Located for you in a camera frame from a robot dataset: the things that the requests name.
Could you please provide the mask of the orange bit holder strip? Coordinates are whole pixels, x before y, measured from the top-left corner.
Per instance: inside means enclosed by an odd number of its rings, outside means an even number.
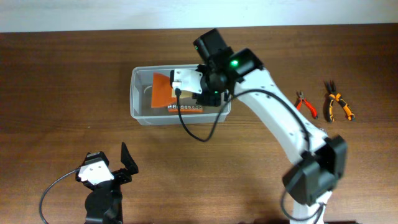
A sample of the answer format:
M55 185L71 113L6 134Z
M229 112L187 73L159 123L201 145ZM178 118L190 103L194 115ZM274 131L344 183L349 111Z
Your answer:
M203 107L202 106L189 106L189 105L168 105L167 107L168 112L170 113L177 113L180 111L181 113L202 113Z

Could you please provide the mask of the orange scraper wooden handle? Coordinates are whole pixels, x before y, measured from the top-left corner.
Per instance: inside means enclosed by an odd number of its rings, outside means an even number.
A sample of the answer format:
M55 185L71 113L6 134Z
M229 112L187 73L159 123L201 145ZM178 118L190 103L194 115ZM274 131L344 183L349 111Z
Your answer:
M165 108L176 103L177 97L170 86L170 77L153 73L151 108Z

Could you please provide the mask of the red black cutting pliers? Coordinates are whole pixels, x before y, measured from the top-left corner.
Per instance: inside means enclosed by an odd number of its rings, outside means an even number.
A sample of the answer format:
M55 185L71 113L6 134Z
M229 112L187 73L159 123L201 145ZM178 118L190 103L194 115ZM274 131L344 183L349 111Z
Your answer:
M311 112L313 119L318 119L318 112L315 107L305 98L302 91L297 92L297 103L295 105L297 110L300 110L302 105L305 105L309 111Z

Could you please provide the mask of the orange black needle-nose pliers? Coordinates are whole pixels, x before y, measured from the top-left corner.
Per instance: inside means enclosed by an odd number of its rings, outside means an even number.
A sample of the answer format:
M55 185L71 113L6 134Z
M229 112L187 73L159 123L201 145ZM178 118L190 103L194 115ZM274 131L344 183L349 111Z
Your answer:
M350 105L345 101L342 97L342 94L337 92L336 85L334 81L325 82L325 87L328 92L328 96L326 97L326 120L329 123L334 122L334 114L333 114L333 106L335 103L339 104L346 114L346 118L349 121L355 120L355 114Z

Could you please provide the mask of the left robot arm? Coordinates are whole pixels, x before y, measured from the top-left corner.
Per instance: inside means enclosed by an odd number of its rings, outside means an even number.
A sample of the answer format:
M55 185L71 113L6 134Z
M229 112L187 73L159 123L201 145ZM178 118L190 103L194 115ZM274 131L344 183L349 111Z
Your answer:
M124 142L121 143L120 161L124 167L111 171L108 158L99 151L88 153L78 168L75 180L91 190L85 200L85 223L124 223L121 186L130 183L133 175L139 173Z

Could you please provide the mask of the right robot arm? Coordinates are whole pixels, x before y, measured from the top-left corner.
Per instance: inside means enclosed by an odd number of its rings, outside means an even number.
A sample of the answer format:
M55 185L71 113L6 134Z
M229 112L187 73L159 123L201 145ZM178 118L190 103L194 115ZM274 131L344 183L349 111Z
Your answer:
M346 141L339 135L329 137L300 114L252 50L234 52L217 29L199 36L193 45L203 62L194 70L171 71L175 95L227 93L229 101L244 103L274 135L293 165L282 178L283 214L291 223L323 223L326 205L345 172Z

